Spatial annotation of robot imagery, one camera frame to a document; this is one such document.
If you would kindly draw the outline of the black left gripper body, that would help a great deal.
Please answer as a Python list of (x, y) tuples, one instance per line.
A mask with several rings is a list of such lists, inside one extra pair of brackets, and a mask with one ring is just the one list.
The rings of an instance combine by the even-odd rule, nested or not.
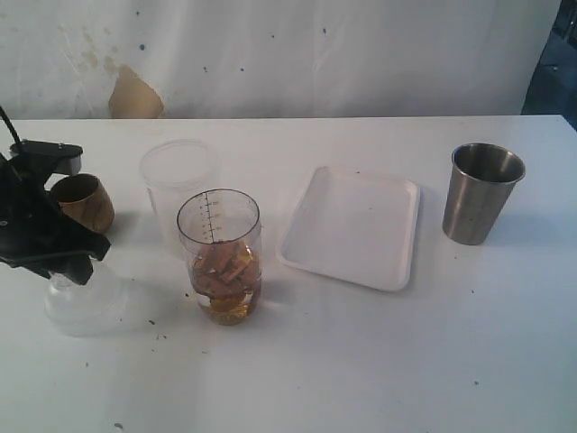
[(53, 168), (23, 154), (1, 158), (1, 262), (12, 268), (67, 255), (59, 249), (64, 214), (45, 189)]

